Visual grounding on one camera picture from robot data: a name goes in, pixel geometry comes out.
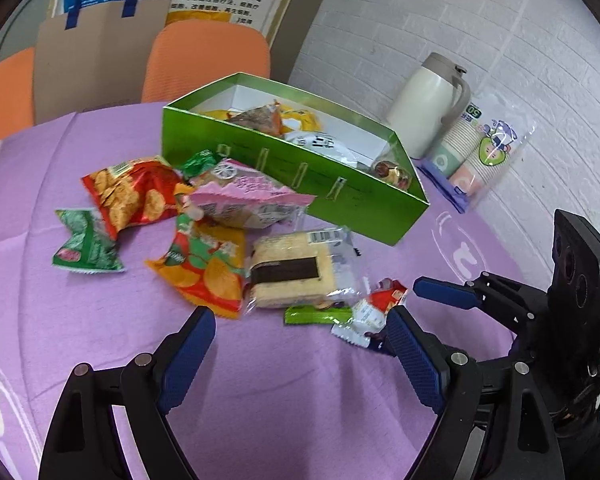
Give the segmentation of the clear red jujube snack packet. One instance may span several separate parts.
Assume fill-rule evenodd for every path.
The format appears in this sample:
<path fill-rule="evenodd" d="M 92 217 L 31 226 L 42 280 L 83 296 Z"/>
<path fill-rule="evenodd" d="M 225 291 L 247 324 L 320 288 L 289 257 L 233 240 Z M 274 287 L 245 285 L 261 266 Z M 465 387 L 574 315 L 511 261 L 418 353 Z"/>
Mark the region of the clear red jujube snack packet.
<path fill-rule="evenodd" d="M 370 173 L 402 191 L 407 191 L 412 183 L 411 173 L 398 162 L 396 149 L 392 145 L 387 145 L 375 158 Z"/>

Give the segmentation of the white blue snack bag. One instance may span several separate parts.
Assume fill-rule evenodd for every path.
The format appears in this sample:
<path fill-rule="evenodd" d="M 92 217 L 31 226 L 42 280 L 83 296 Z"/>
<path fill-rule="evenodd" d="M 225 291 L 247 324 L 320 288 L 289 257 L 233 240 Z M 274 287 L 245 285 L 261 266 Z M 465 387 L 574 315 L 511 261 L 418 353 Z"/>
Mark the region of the white blue snack bag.
<path fill-rule="evenodd" d="M 294 131 L 286 133 L 284 139 L 291 144 L 306 148 L 319 155 L 343 164 L 353 164 L 353 153 L 339 140 L 321 132 Z"/>

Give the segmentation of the brown braised snack packet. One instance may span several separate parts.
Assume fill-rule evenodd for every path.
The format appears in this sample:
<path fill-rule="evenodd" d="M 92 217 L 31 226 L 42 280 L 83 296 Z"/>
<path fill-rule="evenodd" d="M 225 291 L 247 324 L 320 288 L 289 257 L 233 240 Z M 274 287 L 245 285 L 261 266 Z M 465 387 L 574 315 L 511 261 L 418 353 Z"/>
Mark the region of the brown braised snack packet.
<path fill-rule="evenodd" d="M 259 131 L 280 138 L 283 135 L 283 122 L 277 102 L 250 108 L 227 118 L 230 124 Z"/>

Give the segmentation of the small red white candy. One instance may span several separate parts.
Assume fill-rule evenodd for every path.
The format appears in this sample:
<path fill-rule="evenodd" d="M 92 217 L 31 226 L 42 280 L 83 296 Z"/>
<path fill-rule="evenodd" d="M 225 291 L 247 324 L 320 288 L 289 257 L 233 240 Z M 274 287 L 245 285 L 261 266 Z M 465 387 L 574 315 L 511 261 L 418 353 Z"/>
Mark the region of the small red white candy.
<path fill-rule="evenodd" d="M 386 331 L 389 311 L 403 304 L 408 289 L 397 280 L 385 278 L 352 308 L 348 322 L 334 324 L 332 336 L 373 352 L 395 356 Z"/>

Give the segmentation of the orange chip snack bag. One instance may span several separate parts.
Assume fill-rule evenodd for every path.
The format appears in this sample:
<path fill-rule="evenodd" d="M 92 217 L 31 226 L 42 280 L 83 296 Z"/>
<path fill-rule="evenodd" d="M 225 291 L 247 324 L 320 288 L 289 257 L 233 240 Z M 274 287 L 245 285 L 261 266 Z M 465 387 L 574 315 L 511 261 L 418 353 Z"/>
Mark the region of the orange chip snack bag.
<path fill-rule="evenodd" d="M 243 230 L 178 214 L 169 250 L 146 266 L 191 304 L 208 307 L 222 318 L 239 318 L 246 248 Z"/>

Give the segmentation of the green candy packet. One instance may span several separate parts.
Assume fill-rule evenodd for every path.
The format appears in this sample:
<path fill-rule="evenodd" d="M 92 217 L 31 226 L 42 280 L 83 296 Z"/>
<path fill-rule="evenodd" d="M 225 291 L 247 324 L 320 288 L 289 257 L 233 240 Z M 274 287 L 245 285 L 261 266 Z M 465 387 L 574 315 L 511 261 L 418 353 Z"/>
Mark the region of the green candy packet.
<path fill-rule="evenodd" d="M 109 236 L 97 209 L 56 209 L 70 236 L 53 255 L 52 265 L 82 274 L 121 273 L 117 243 Z"/>

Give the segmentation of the paper cup sleeve pack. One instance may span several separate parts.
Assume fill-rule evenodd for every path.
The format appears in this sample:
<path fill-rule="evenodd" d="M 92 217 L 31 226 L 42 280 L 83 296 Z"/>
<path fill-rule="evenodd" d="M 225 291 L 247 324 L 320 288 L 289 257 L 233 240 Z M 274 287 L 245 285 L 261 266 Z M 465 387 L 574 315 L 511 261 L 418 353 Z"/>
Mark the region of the paper cup sleeve pack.
<path fill-rule="evenodd" d="M 495 88 L 485 88 L 417 163 L 453 207 L 464 214 L 503 177 L 535 132 L 536 121 Z"/>

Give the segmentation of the green stick snack packet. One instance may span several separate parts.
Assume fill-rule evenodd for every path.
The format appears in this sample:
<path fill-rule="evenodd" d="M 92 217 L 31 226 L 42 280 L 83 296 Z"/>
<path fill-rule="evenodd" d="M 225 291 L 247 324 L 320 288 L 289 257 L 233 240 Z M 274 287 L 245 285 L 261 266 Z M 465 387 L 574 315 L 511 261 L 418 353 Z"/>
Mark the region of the green stick snack packet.
<path fill-rule="evenodd" d="M 352 318 L 349 307 L 317 309 L 313 306 L 289 307 L 284 313 L 285 325 L 346 324 Z"/>

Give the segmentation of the seaweed rice cake packet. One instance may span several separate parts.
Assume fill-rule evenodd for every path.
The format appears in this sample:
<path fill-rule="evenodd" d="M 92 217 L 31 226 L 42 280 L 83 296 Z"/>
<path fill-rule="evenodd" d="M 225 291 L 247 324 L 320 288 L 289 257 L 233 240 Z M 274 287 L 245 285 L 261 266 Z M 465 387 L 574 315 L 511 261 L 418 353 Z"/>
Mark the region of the seaweed rice cake packet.
<path fill-rule="evenodd" d="M 365 294 L 352 232 L 345 226 L 262 236 L 252 245 L 248 309 L 354 304 Z"/>

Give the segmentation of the green cardboard box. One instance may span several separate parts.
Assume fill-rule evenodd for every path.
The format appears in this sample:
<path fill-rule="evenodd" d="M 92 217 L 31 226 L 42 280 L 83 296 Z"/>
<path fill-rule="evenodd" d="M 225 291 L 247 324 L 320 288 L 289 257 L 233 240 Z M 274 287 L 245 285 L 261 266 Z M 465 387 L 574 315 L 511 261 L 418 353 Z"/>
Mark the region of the green cardboard box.
<path fill-rule="evenodd" d="M 265 133 L 202 116 L 205 110 L 249 110 L 277 101 L 317 114 L 323 133 L 342 142 L 356 164 L 314 153 Z M 370 173 L 387 146 L 412 175 L 407 191 Z M 302 194 L 314 195 L 309 214 L 395 245 L 429 206 L 419 176 L 389 127 L 316 94 L 271 79 L 236 73 L 172 101 L 162 114 L 162 156 L 174 166 L 209 150 L 257 169 Z"/>

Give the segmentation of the red cracker snack bag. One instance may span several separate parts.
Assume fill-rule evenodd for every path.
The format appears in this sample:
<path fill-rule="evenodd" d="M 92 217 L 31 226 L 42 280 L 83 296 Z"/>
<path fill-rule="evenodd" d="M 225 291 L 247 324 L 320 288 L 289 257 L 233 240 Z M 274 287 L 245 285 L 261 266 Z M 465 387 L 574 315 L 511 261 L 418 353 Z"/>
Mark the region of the red cracker snack bag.
<path fill-rule="evenodd" d="M 81 179 L 113 240 L 132 226 L 146 226 L 176 214 L 178 172 L 161 156 L 127 160 Z"/>

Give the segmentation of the white thermos jug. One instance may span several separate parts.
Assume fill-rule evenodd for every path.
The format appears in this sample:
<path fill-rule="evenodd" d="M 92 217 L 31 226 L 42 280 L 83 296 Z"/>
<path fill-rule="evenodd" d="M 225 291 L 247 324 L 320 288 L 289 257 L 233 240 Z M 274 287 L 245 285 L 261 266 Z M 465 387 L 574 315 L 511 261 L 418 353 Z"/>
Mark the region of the white thermos jug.
<path fill-rule="evenodd" d="M 438 52 L 431 52 L 407 79 L 387 114 L 411 158 L 425 156 L 438 135 L 449 129 L 471 99 L 466 70 Z"/>

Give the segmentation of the pink snack bag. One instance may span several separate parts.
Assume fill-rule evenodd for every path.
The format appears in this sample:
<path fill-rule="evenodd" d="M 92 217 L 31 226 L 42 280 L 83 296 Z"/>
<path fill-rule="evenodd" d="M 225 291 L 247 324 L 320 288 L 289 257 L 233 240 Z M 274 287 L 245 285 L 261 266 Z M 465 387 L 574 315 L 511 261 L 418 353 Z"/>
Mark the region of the pink snack bag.
<path fill-rule="evenodd" d="M 208 217 L 230 228 L 263 230 L 294 222 L 314 201 L 261 171 L 224 158 L 190 180 L 178 193 L 183 211 L 194 220 Z"/>

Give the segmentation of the yellow snack packet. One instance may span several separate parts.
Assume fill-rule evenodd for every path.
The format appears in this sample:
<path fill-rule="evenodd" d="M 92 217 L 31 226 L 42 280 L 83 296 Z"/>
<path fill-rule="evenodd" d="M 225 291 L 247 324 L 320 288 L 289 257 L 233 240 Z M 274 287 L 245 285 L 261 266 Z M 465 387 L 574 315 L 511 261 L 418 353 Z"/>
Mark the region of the yellow snack packet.
<path fill-rule="evenodd" d="M 323 129 L 320 118 L 314 112 L 305 110 L 304 108 L 292 108 L 291 106 L 277 103 L 279 104 L 280 116 L 282 116 L 283 122 L 282 136 L 294 131 L 319 132 Z M 201 112 L 201 115 L 227 122 L 228 116 L 237 115 L 241 112 L 244 112 L 244 110 L 238 110 L 237 108 L 222 110 L 220 108 L 219 110 L 205 110 Z"/>

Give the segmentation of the left orange chair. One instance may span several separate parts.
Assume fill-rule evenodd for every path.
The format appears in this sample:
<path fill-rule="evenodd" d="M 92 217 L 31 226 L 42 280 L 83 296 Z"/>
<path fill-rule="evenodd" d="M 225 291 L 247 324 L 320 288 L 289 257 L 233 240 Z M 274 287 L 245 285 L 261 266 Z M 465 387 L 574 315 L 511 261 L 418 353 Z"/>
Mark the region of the left orange chair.
<path fill-rule="evenodd" d="M 33 48 L 0 62 L 0 140 L 34 126 L 33 63 Z"/>

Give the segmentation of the orange chair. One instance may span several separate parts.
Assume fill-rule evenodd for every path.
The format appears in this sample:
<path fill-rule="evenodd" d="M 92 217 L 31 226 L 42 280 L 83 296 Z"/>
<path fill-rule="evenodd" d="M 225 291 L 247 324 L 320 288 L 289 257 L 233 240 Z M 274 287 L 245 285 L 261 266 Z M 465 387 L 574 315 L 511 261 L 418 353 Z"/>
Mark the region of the orange chair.
<path fill-rule="evenodd" d="M 268 42 L 239 24 L 187 20 L 166 26 L 152 44 L 143 103 L 171 102 L 234 73 L 270 76 Z"/>
<path fill-rule="evenodd" d="M 33 63 L 33 48 L 0 62 L 0 140 L 34 126 Z"/>

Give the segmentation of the right orange chair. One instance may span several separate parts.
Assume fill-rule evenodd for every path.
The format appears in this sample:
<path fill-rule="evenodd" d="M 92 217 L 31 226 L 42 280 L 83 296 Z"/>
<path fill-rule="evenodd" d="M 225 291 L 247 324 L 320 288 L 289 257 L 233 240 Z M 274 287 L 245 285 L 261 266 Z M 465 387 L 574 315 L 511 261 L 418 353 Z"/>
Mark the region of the right orange chair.
<path fill-rule="evenodd" d="M 268 42 L 239 24 L 187 20 L 166 26 L 152 44 L 143 103 L 171 102 L 234 73 L 270 76 Z"/>

